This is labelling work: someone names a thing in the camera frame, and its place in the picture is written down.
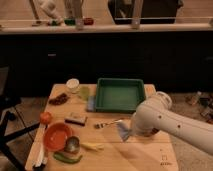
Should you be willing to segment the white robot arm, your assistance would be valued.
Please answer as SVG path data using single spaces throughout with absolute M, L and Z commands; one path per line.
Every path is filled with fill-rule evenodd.
M 213 155 L 213 125 L 181 116 L 171 111 L 172 100 L 158 91 L 143 101 L 131 117 L 131 133 L 151 136 L 162 130 Z

